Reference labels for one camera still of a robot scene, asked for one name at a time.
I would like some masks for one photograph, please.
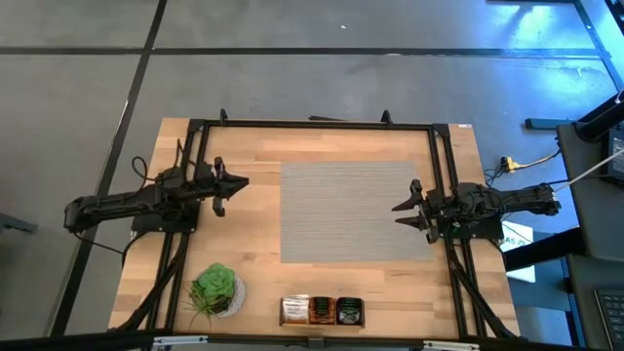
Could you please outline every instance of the table leg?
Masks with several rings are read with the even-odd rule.
[[[37,230],[37,225],[10,215],[0,214],[0,231],[2,231],[2,229],[17,229],[26,233],[34,233]]]
[[[563,257],[566,254],[585,254],[585,245],[580,228],[542,239],[530,245],[506,252],[505,269],[513,271],[535,263]]]

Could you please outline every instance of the keyboard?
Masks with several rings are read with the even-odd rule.
[[[597,290],[596,298],[611,350],[624,351],[624,290]]]

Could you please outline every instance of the metal bracket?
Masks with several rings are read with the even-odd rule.
[[[425,340],[422,349],[431,351],[479,351],[479,345],[462,342]]]
[[[190,345],[208,343],[207,335],[161,336],[154,337],[154,346]]]
[[[200,130],[204,126],[205,120],[201,119],[191,119],[188,121],[188,128],[186,130],[186,135],[195,133]]]
[[[442,137],[450,137],[449,125],[446,123],[433,123],[431,125],[434,131],[436,131]]]
[[[227,121],[229,117],[227,117],[227,113],[225,112],[225,108],[221,108],[218,111],[218,121],[221,127],[225,127],[225,121]]]
[[[308,337],[308,348],[311,350],[320,350],[325,348],[325,340],[322,336]]]
[[[383,113],[381,114],[381,122],[385,123],[386,126],[392,126],[394,124],[394,122],[392,122],[392,117],[390,117],[390,111],[383,110]]]

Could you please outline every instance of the white cable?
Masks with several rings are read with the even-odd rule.
[[[584,176],[590,174],[591,172],[593,172],[596,168],[604,165],[605,163],[611,161],[612,159],[616,158],[617,156],[621,155],[622,153],[624,153],[624,148],[617,151],[616,153],[612,154],[611,156],[605,158],[604,160],[602,160],[599,164],[597,164],[596,166],[592,167],[591,169],[585,171],[582,175],[579,175],[578,177],[574,178],[573,180],[567,182],[566,184],[562,185],[560,188],[556,189],[555,192],[558,192],[560,190],[563,190],[571,185],[573,185],[576,181],[580,180],[581,178],[583,178]]]

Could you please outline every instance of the potted plant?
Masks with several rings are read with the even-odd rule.
[[[228,317],[243,305],[245,285],[233,270],[214,263],[193,281],[189,297],[198,313]]]

